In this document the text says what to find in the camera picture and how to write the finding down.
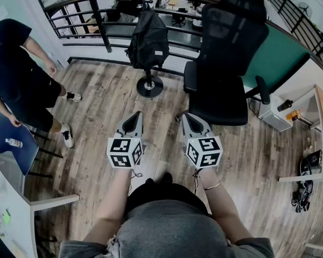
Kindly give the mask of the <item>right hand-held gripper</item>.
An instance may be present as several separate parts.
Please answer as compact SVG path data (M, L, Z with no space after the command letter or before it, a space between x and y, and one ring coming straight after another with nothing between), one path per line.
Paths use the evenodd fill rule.
M184 113L181 116L184 136L184 153L190 165L196 169L217 167L223 153L220 138L210 125L200 117Z

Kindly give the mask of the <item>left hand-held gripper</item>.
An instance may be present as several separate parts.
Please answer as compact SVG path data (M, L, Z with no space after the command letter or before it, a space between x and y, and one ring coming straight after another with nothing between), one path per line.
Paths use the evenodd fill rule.
M122 137L108 139L107 157L113 168L134 169L140 165L143 155L143 113L136 111L121 119L116 133Z

